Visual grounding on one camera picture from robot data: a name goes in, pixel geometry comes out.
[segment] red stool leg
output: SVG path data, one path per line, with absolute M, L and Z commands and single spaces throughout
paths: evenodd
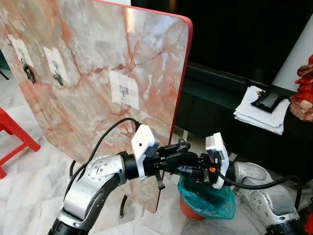
M 2 167 L 0 166 L 0 179 L 3 179 L 6 176 L 5 171 L 2 169 Z
M 27 145 L 25 143 L 22 143 L 17 148 L 13 149 L 11 152 L 9 152 L 7 155 L 5 155 L 3 158 L 0 159 L 0 166 L 6 163 L 9 159 L 11 159 L 15 154 L 22 151 Z
M 13 134 L 23 143 L 35 152 L 40 149 L 40 145 L 37 144 L 7 113 L 2 113 L 2 118 L 2 124 L 5 124 L 6 128 L 13 132 Z
M 6 133 L 8 133 L 9 135 L 13 134 L 13 132 L 10 131 L 5 125 L 0 123 L 0 131 L 2 131 L 2 130 L 6 131 Z

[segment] marble tabletop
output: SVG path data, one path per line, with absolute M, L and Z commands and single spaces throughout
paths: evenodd
M 83 164 L 103 133 L 126 117 L 154 128 L 161 145 L 169 143 L 191 42 L 189 19 L 95 0 L 2 0 L 0 9 L 0 49 L 53 146 Z M 131 153 L 133 134 L 131 122 L 120 124 L 96 156 Z M 155 212 L 154 177 L 128 181 L 123 189 Z

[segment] white paper tag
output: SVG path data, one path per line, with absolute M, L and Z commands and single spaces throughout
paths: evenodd
M 11 41 L 12 45 L 13 45 L 13 48 L 16 52 L 16 55 L 18 56 L 18 59 L 21 60 L 21 59 L 24 59 L 25 62 L 31 66 L 31 67 L 34 67 L 34 64 L 33 62 L 31 61 L 30 59 L 30 56 L 28 54 L 28 51 L 26 49 L 26 46 L 25 46 L 25 43 L 23 42 L 23 40 L 21 39 L 15 39 L 13 37 L 13 35 L 9 34 L 8 35 L 8 38 L 9 40 Z
M 128 5 L 128 6 L 131 5 L 131 0 L 106 0 L 104 2 L 113 2 L 113 3 Z
M 109 70 L 112 102 L 128 104 L 139 110 L 138 85 L 128 76 Z
M 69 78 L 67 76 L 67 71 L 65 69 L 65 66 L 63 64 L 63 61 L 62 61 L 62 58 L 58 49 L 54 47 L 52 49 L 43 47 L 43 49 L 44 49 L 45 56 L 47 58 L 51 73 L 59 74 L 64 81 L 66 81 L 67 83 L 70 83 Z

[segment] stack of papers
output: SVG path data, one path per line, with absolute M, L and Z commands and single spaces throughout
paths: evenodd
M 272 113 L 261 110 L 251 105 L 258 99 L 257 92 L 261 90 L 255 86 L 247 88 L 241 104 L 234 112 L 235 119 L 281 135 L 284 131 L 284 118 L 290 102 L 283 99 Z

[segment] red decorative object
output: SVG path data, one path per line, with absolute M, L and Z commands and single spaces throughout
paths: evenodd
M 313 212 L 310 213 L 309 218 L 305 223 L 305 231 L 309 235 L 313 235 Z
M 0 131 L 2 130 L 6 131 L 9 135 L 16 135 L 23 143 L 0 159 L 0 179 L 3 179 L 6 176 L 6 173 L 1 166 L 15 154 L 22 151 L 25 147 L 30 147 L 35 152 L 40 149 L 40 145 L 37 144 L 16 122 L 14 122 L 14 120 L 2 108 L 0 108 Z
M 300 84 L 298 93 L 290 97 L 290 112 L 302 121 L 313 121 L 313 55 L 308 65 L 301 66 L 297 71 L 301 78 L 295 83 Z

